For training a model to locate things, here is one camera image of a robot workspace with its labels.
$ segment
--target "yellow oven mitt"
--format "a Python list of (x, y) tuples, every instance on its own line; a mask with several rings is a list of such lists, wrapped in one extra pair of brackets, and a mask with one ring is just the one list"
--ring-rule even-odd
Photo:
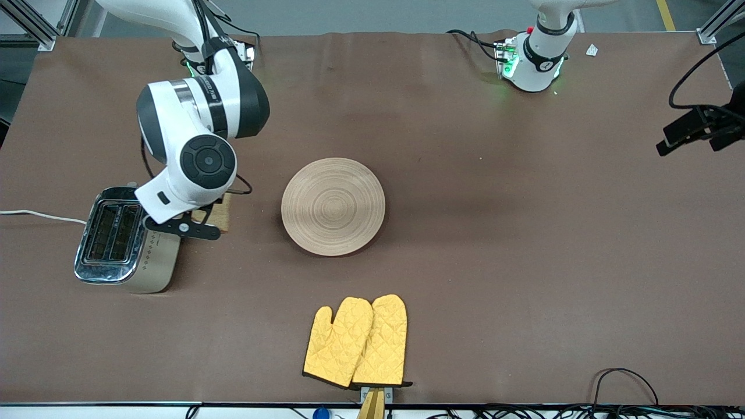
[(347, 388), (373, 325), (373, 308), (362, 298), (347, 297), (332, 322), (331, 307), (316, 312), (302, 375)]
[(356, 385), (406, 386), (406, 306), (398, 295), (385, 295), (372, 303), (372, 329), (352, 381)]

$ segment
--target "stainless steel toaster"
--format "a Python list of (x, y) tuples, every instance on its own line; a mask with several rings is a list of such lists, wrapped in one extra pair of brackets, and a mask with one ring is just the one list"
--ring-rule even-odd
[(75, 256), (75, 276), (83, 282), (150, 293), (171, 281), (181, 239), (145, 228), (134, 191), (117, 186), (95, 199)]

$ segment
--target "white paper scrap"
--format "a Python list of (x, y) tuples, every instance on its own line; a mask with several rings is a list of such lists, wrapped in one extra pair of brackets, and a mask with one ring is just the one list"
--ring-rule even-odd
[(589, 55), (590, 57), (594, 57), (597, 55), (597, 46), (595, 44), (590, 44), (590, 48), (587, 48), (587, 52), (585, 53)]

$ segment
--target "metal frame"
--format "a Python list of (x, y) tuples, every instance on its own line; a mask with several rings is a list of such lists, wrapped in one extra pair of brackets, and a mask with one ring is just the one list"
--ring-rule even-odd
[[(367, 397), (367, 393), (372, 390), (372, 387), (362, 387), (360, 388), (360, 404), (365, 402), (365, 397)], [(393, 387), (383, 387), (383, 393), (385, 394), (385, 404), (391, 404), (393, 403)]]
[(745, 17), (745, 0), (728, 0), (701, 28), (696, 29), (701, 45), (715, 44), (722, 28)]
[(68, 0), (60, 21), (54, 26), (26, 0), (0, 0), (0, 9), (26, 31), (26, 35), (0, 34), (0, 42), (7, 46), (30, 46), (38, 42), (39, 51), (51, 51), (56, 37), (69, 32), (79, 5), (80, 0)]

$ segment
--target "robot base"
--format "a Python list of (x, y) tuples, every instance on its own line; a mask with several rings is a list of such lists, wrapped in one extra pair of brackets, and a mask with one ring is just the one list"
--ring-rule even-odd
[(555, 69), (540, 72), (536, 66), (525, 58), (523, 45), (528, 34), (523, 32), (514, 38), (508, 38), (495, 47), (496, 57), (504, 58), (506, 63), (497, 62), (497, 73), (500, 78), (509, 80), (520, 90), (540, 92), (547, 88), (554, 78), (559, 76), (559, 69), (564, 59), (555, 65)]

